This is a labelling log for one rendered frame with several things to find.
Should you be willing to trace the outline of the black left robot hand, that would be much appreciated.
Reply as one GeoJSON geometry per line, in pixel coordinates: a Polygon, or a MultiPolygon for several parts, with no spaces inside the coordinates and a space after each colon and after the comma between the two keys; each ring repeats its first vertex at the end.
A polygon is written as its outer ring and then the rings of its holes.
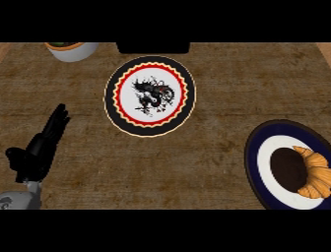
{"type": "Polygon", "coordinates": [[[42,132],[33,137],[27,148],[14,147],[6,150],[11,168],[18,172],[18,183],[42,182],[45,180],[68,122],[68,110],[65,104],[61,103],[49,116],[42,132]]]}

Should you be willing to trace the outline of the black rimmed dragon print plate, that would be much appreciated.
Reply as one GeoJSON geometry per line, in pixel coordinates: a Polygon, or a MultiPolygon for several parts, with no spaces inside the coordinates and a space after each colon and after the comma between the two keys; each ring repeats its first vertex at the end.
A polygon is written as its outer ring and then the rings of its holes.
{"type": "Polygon", "coordinates": [[[173,132],[193,115],[197,85],[188,68],[166,56],[129,60],[113,74],[104,96],[108,118],[139,138],[173,132]]]}

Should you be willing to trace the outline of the blue rimmed white plate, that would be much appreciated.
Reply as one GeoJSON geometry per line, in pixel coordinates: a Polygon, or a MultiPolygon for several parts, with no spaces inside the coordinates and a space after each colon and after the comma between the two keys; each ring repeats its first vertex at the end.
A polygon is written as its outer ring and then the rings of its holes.
{"type": "Polygon", "coordinates": [[[262,205],[270,210],[331,210],[331,196],[310,199],[298,194],[307,168],[293,146],[322,153],[331,167],[331,145],[301,123],[282,119],[261,124],[247,139],[246,172],[262,205]]]}

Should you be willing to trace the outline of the golden croissant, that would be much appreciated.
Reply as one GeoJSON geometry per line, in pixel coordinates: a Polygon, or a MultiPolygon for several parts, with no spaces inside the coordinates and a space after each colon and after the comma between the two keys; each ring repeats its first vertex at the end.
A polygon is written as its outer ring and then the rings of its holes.
{"type": "Polygon", "coordinates": [[[305,185],[298,189],[298,194],[310,199],[327,199],[331,196],[331,167],[322,153],[301,146],[293,146],[301,154],[307,168],[305,185]]]}

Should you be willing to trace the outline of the white pot with orange rim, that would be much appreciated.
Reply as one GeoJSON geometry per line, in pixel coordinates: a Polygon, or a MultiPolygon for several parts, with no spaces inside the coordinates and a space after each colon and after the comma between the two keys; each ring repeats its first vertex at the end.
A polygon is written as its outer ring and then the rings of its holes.
{"type": "Polygon", "coordinates": [[[68,46],[45,44],[55,58],[62,62],[79,62],[86,59],[99,47],[98,42],[77,42],[68,46]]]}

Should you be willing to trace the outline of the black box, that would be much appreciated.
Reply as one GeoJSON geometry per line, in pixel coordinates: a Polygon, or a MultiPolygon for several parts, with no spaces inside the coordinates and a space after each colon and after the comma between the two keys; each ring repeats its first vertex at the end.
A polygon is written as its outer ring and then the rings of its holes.
{"type": "Polygon", "coordinates": [[[190,52],[188,42],[119,42],[120,53],[170,53],[184,54],[190,52]]]}

